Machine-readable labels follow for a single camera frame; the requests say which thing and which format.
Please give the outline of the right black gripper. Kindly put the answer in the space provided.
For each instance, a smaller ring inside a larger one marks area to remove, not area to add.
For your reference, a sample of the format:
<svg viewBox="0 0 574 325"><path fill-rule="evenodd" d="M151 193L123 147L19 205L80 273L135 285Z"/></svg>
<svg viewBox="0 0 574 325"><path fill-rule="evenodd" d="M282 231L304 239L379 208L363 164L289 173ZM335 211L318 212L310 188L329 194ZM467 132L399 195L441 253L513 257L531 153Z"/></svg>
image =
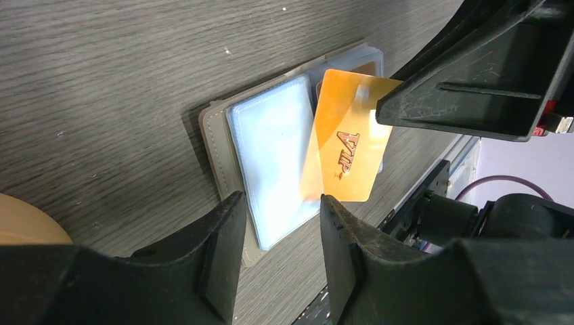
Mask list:
<svg viewBox="0 0 574 325"><path fill-rule="evenodd" d="M573 131L573 2L543 1L526 20L423 82L403 82L378 101L383 125L526 142ZM447 197L442 160L379 230L406 242L454 238L547 240L573 250L573 209L530 194L484 207Z"/></svg>

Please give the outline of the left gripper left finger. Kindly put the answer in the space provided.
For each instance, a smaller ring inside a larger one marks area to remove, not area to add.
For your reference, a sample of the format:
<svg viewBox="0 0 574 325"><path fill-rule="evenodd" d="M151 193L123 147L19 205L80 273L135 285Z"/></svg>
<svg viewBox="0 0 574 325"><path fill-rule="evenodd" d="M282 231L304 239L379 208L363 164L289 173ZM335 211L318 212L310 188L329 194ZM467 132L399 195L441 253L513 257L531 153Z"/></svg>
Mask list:
<svg viewBox="0 0 574 325"><path fill-rule="evenodd" d="M71 244L1 247L2 324L231 324L247 207L236 191L130 257Z"/></svg>

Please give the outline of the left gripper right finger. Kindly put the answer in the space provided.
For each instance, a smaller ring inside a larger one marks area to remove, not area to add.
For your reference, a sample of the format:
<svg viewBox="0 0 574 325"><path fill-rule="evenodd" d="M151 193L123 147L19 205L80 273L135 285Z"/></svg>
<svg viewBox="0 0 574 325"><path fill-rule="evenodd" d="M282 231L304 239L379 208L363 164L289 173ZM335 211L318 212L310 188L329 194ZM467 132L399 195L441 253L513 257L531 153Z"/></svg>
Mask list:
<svg viewBox="0 0 574 325"><path fill-rule="evenodd" d="M572 324L573 250L454 238L426 253L321 199L334 324Z"/></svg>

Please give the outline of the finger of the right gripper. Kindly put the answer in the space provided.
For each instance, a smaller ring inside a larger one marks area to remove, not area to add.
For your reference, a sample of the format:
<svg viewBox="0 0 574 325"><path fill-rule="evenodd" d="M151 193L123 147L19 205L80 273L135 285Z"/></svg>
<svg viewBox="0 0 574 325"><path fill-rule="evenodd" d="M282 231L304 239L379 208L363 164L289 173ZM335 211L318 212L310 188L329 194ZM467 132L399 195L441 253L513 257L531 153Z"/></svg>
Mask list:
<svg viewBox="0 0 574 325"><path fill-rule="evenodd" d="M392 77L423 82L494 41L539 9L543 1L463 1L448 23Z"/></svg>

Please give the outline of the gold credit card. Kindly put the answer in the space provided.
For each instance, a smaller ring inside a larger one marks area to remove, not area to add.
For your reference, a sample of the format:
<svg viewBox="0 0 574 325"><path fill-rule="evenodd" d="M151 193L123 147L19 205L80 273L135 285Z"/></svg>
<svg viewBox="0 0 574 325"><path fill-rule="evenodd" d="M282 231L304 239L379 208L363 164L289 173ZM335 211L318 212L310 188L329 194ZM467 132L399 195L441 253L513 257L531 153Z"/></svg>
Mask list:
<svg viewBox="0 0 574 325"><path fill-rule="evenodd" d="M328 69L321 83L299 193L343 202L370 197L392 128L376 121L379 100L401 81Z"/></svg>
<svg viewBox="0 0 574 325"><path fill-rule="evenodd" d="M377 66L376 66L375 61L370 61L370 62L367 62L365 64L361 64L361 65L349 70L349 72L372 75L372 76L378 76L377 71L378 70L377 70ZM320 94L320 91L322 88L322 84L323 84L323 81L320 81L315 86L315 92L316 92L317 98L319 97L319 94Z"/></svg>

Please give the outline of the grey card holder wallet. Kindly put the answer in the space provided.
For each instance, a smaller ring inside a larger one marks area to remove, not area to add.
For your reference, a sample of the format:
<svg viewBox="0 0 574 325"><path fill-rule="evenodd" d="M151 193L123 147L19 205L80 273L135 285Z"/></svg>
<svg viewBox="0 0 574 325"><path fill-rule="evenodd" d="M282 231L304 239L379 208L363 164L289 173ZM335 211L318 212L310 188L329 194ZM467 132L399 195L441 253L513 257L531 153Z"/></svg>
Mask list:
<svg viewBox="0 0 574 325"><path fill-rule="evenodd" d="M358 41L215 99L200 112L220 197L235 191L247 197L246 267L317 215L319 202L299 193L318 100L315 86L330 68L349 71L370 61L382 76L383 52Z"/></svg>

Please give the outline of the orange oval tray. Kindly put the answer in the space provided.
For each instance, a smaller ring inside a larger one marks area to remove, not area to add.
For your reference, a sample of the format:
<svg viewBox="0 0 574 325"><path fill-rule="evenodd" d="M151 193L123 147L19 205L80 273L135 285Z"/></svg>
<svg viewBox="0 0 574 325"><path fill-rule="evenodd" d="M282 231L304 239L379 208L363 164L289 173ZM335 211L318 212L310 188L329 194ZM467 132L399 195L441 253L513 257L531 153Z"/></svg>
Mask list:
<svg viewBox="0 0 574 325"><path fill-rule="evenodd" d="M73 244L73 241L48 214L1 194L1 245L27 244Z"/></svg>

